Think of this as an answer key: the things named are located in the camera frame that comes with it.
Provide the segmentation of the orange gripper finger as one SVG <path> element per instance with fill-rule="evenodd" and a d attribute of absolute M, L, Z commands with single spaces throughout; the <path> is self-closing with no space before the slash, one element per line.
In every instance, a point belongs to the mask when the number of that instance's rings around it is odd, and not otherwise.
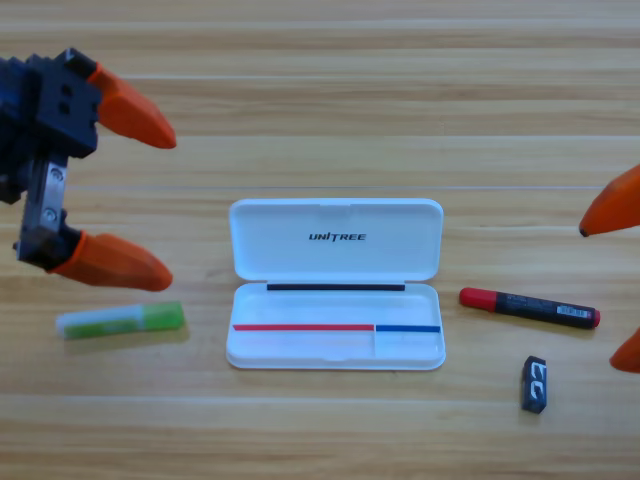
<path fill-rule="evenodd" d="M 623 372 L 640 373 L 640 329 L 616 350 L 609 363 L 613 368 Z"/>
<path fill-rule="evenodd" d="M 636 165 L 606 185 L 579 223 L 583 237 L 639 225 L 639 174 L 640 166 Z"/>
<path fill-rule="evenodd" d="M 67 279 L 98 287 L 151 292 L 167 289 L 173 274 L 150 251 L 111 234 L 80 234 L 74 253 L 51 269 Z"/>

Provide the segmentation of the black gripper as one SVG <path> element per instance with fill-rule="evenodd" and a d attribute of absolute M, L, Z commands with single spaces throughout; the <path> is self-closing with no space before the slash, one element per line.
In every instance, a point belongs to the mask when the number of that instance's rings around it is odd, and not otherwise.
<path fill-rule="evenodd" d="M 2 60 L 1 200 L 26 201 L 18 260 L 51 271 L 75 252 L 81 234 L 67 226 L 63 207 L 67 165 L 96 150 L 98 119 L 155 148 L 177 145 L 151 100 L 74 48 L 55 58 Z"/>

